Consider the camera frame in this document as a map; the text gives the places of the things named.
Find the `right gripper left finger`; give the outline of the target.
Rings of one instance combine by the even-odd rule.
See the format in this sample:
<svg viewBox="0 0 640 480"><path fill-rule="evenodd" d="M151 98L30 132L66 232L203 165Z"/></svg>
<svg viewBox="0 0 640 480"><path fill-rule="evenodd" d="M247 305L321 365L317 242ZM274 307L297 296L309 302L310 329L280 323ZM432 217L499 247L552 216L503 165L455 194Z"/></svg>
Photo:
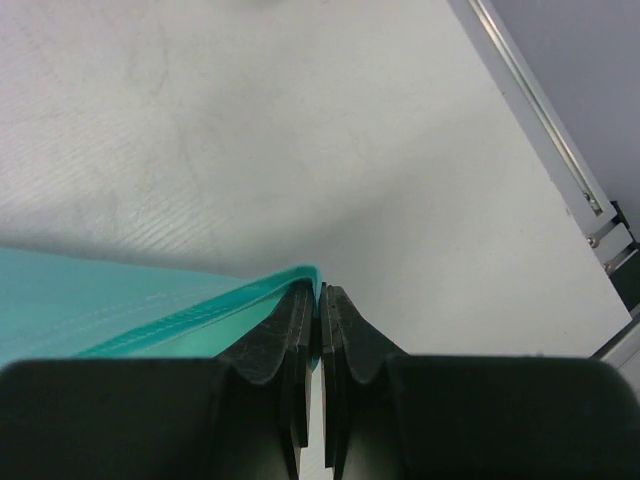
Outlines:
<svg viewBox="0 0 640 480"><path fill-rule="evenodd" d="M295 479L315 295L296 282L211 358L60 359L1 373L5 479Z"/></svg>

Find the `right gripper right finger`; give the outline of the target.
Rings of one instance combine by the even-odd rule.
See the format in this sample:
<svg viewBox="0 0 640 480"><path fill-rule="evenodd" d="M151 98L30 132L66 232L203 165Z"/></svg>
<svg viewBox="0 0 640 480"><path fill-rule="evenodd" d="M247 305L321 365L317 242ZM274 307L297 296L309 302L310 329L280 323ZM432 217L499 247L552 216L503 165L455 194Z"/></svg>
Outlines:
<svg viewBox="0 0 640 480"><path fill-rule="evenodd" d="M639 475L639 405L604 362L408 354L335 286L322 289L319 324L337 479Z"/></svg>

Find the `teal t shirt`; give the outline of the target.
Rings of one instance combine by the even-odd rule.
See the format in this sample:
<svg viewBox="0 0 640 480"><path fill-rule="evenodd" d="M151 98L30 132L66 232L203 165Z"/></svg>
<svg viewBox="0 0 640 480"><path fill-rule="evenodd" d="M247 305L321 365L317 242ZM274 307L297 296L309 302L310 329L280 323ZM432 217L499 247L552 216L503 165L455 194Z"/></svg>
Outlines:
<svg viewBox="0 0 640 480"><path fill-rule="evenodd" d="M2 249L1 364L214 357L295 282L316 305L321 273L313 265L242 279Z"/></svg>

